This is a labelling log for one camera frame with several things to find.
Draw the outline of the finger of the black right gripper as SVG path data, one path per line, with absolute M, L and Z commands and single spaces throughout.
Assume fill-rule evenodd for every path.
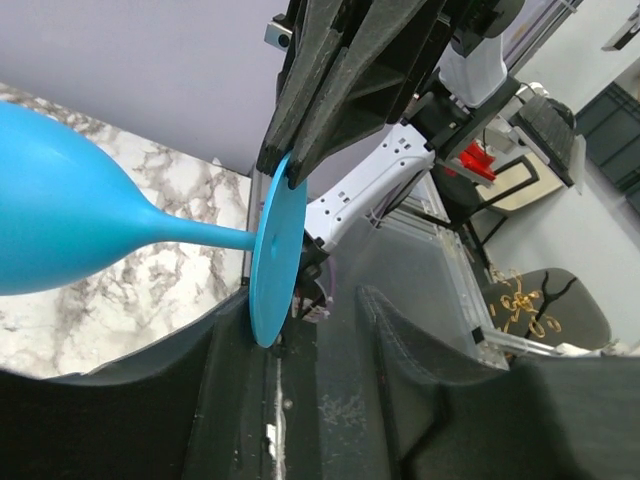
M 450 41 L 447 1 L 294 1 L 287 50 L 287 175 L 396 122 Z
M 380 116 L 352 96 L 372 63 L 349 60 L 370 1 L 291 1 L 278 21 L 292 31 L 276 82 L 276 104 L 256 161 L 273 175 L 285 155 L 290 175 L 311 174 L 328 156 L 380 130 Z

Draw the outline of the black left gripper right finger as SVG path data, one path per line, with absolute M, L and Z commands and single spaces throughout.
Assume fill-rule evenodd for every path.
M 355 293 L 367 435 L 385 479 L 635 479 L 639 361 L 489 367 Z

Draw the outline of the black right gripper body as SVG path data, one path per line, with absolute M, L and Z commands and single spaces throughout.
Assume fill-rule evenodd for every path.
M 274 19 L 285 50 L 277 125 L 398 120 L 446 46 L 500 34 L 497 1 L 291 1 Z

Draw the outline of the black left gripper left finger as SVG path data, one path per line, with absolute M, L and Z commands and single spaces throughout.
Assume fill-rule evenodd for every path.
M 1 373 L 5 479 L 255 479 L 266 450 L 246 289 L 87 374 Z

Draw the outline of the blue plastic wine glass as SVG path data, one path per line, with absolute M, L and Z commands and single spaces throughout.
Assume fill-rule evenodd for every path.
M 251 327 L 274 344 L 293 299 L 307 185 L 292 189 L 288 161 L 270 184 L 256 232 L 182 219 L 154 206 L 83 135 L 45 115 L 1 104 L 1 293 L 65 286 L 137 249 L 182 242 L 249 251 Z

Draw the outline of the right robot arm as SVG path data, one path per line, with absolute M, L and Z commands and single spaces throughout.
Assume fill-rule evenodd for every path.
M 459 156 L 517 91 L 503 32 L 519 1 L 292 1 L 257 169 L 272 177 L 250 280 L 256 322 L 283 320 L 351 223 L 390 212 Z

